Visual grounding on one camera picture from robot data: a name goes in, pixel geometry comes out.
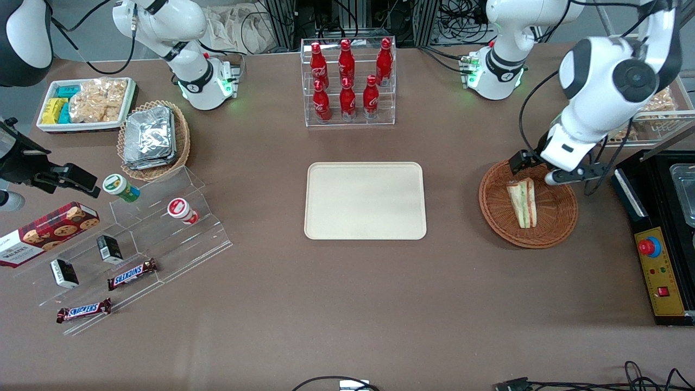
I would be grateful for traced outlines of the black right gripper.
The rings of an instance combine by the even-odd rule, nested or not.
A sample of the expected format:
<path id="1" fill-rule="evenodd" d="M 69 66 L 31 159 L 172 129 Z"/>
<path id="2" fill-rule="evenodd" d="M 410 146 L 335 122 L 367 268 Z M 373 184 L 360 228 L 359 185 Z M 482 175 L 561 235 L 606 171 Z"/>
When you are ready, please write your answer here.
<path id="1" fill-rule="evenodd" d="M 52 151 L 43 148 L 17 131 L 17 119 L 2 119 L 1 178 L 15 185 L 37 187 L 53 194 L 57 188 L 70 188 L 90 197 L 98 197 L 101 189 L 97 177 L 73 163 L 59 166 L 50 163 Z"/>

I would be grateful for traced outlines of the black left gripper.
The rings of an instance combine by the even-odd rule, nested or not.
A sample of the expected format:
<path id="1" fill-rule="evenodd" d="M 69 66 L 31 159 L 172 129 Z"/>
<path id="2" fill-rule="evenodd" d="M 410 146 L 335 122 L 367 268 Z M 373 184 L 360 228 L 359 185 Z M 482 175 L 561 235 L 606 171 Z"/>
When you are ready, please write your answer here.
<path id="1" fill-rule="evenodd" d="M 536 156 L 535 151 L 519 150 L 509 159 L 509 170 L 512 175 L 543 164 L 544 161 Z"/>

